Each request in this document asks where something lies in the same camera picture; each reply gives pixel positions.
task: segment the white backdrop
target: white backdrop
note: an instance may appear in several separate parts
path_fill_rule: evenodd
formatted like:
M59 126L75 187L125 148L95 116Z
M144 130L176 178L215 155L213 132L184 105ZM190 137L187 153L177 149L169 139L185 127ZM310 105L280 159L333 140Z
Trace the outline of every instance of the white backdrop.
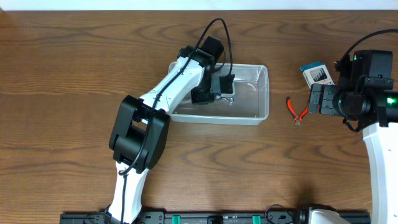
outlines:
M398 0L0 0L5 10L398 9Z

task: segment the wire cutter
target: wire cutter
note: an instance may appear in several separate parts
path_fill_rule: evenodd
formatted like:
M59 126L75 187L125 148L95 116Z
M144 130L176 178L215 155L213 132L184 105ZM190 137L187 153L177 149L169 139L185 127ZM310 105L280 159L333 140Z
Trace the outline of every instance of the wire cutter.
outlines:
M289 96L286 98L286 105L287 109L289 109L290 113L293 115L295 127L301 127L301 122L303 121L303 117L308 113L308 102L307 102L307 107L300 114L300 116L297 116L296 112L294 111L292 106L292 100L290 99Z

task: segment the wooden table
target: wooden table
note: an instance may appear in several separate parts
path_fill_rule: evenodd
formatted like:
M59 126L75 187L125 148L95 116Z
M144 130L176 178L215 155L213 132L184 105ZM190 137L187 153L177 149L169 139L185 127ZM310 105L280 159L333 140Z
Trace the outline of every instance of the wooden table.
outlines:
M234 62L269 71L269 117L259 126L171 122L143 204L168 211L255 210L322 203L371 212L362 134L311 114L294 128L285 105L305 107L300 66L333 62L362 36L396 28L389 11L4 12L0 17L0 217L58 223L113 199L108 141L121 100L166 75L178 51L223 17ZM210 34L226 37L220 24ZM398 52L397 36L358 49ZM398 59L394 59L397 78Z

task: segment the green led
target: green led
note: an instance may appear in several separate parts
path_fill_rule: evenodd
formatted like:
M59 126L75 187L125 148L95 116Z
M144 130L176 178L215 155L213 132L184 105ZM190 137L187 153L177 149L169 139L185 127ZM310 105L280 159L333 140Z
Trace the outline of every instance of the green led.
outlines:
M387 103L392 104L395 103L397 100L393 98L387 98Z

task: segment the red pliers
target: red pliers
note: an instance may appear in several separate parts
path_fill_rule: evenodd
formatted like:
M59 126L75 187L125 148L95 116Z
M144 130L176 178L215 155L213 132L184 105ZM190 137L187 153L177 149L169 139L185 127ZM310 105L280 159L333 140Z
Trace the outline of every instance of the red pliers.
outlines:
M295 127L301 127L301 122L303 121L303 117L308 113L308 102L307 102L307 107L300 114L300 116L297 116L296 112L294 111L292 106L292 100L290 99L290 97L286 98L286 105L287 109L289 109L290 113L293 115Z

